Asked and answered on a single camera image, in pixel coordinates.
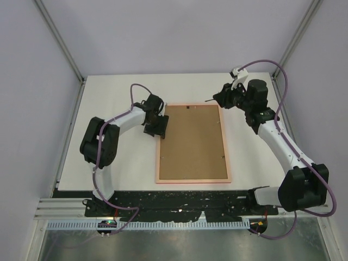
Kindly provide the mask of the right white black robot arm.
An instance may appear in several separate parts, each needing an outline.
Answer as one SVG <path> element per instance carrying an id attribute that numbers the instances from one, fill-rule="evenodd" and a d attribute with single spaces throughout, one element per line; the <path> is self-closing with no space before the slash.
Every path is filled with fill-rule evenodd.
<path id="1" fill-rule="evenodd" d="M 237 107 L 245 120 L 270 148 L 279 161 L 284 179 L 277 187 L 258 187 L 249 191 L 246 208 L 259 214 L 267 205 L 282 207 L 288 212 L 321 206 L 326 202 L 329 171 L 325 164 L 316 164 L 291 140 L 279 116 L 268 106 L 265 81 L 253 79 L 243 83 L 226 83 L 213 95 L 224 109 Z"/>

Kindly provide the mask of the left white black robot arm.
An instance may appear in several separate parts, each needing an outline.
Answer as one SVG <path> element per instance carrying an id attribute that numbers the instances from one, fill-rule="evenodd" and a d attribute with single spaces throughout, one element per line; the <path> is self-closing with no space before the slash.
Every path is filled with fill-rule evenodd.
<path id="1" fill-rule="evenodd" d="M 144 126 L 145 134 L 165 138 L 169 116 L 164 113 L 164 101 L 149 94 L 146 100 L 132 103 L 127 111 L 108 121 L 99 117 L 90 120 L 79 151 L 87 163 L 94 165 L 93 195 L 99 199 L 97 210 L 102 215 L 111 216 L 116 209 L 139 210 L 138 207 L 119 207 L 111 200 L 115 189 L 111 183 L 109 166 L 116 158 L 119 138 L 126 131 L 136 126 Z"/>

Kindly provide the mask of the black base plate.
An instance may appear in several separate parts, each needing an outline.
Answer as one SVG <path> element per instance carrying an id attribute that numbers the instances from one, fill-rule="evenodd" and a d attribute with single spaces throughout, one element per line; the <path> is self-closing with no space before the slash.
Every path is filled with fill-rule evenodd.
<path id="1" fill-rule="evenodd" d="M 247 190 L 115 191 L 107 203 L 90 191 L 53 192 L 54 198 L 80 198 L 86 217 L 116 217 L 131 222 L 240 221 L 242 216 L 277 215 L 273 206 L 257 206 Z"/>

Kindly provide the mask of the right aluminium corner post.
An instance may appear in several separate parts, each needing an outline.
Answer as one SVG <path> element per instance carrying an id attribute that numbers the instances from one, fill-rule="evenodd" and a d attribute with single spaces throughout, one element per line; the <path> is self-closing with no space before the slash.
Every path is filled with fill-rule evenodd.
<path id="1" fill-rule="evenodd" d="M 279 61 L 279 65 L 283 69 L 285 69 L 287 62 L 289 61 L 291 55 L 293 54 L 296 47 L 300 43 L 302 37 L 304 36 L 311 21 L 315 17 L 316 13 L 320 9 L 323 2 L 324 2 L 323 0 L 312 0 L 310 2 L 309 7 L 307 8 L 305 14 L 302 16 L 300 23 L 298 24 L 293 36 L 291 37 L 285 51 L 283 52 L 283 55 Z"/>

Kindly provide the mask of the aluminium corner post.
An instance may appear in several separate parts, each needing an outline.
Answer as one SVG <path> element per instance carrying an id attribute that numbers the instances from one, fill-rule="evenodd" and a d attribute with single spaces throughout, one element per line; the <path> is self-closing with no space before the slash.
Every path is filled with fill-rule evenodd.
<path id="1" fill-rule="evenodd" d="M 34 5 L 38 9 L 40 15 L 42 16 L 45 24 L 47 25 L 49 31 L 51 32 L 53 38 L 55 39 L 58 47 L 62 51 L 64 57 L 66 58 L 70 68 L 74 72 L 74 75 L 78 79 L 78 81 L 82 84 L 84 82 L 84 76 L 82 75 L 80 69 L 78 68 L 71 52 L 69 51 L 61 33 L 59 32 L 57 26 L 55 25 L 48 9 L 46 8 L 44 2 L 42 0 L 33 0 Z"/>
<path id="2" fill-rule="evenodd" d="M 300 23 L 298 24 L 293 36 L 291 37 L 285 51 L 283 52 L 283 55 L 279 61 L 279 65 L 283 69 L 285 69 L 287 62 L 289 61 L 291 55 L 293 54 L 296 47 L 300 43 L 302 37 L 304 36 L 311 21 L 315 17 L 316 13 L 320 9 L 323 2 L 324 2 L 323 0 L 312 0 L 310 2 L 309 7 L 307 8 L 305 14 L 302 16 Z"/>

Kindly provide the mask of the left aluminium corner post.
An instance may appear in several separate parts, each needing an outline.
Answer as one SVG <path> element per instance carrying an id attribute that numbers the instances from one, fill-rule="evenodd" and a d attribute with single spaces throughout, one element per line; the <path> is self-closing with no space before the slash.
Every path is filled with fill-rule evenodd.
<path id="1" fill-rule="evenodd" d="M 42 0 L 33 0 L 34 5 L 38 9 L 40 15 L 42 16 L 45 24 L 47 25 L 49 31 L 51 32 L 53 38 L 55 39 L 58 47 L 62 51 L 64 57 L 66 58 L 70 68 L 74 72 L 74 75 L 78 79 L 78 81 L 82 84 L 84 82 L 84 76 L 82 75 L 80 69 L 78 68 L 71 52 L 69 51 L 61 33 L 59 32 L 57 26 L 55 25 L 48 9 L 46 8 L 44 2 Z"/>

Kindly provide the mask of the aluminium front rail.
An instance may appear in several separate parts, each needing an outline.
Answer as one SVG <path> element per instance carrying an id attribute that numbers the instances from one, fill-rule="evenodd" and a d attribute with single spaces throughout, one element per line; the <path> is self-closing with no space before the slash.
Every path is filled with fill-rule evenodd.
<path id="1" fill-rule="evenodd" d="M 85 206 L 80 198 L 42 198 L 39 201 L 35 217 L 37 218 L 67 218 L 86 217 Z"/>

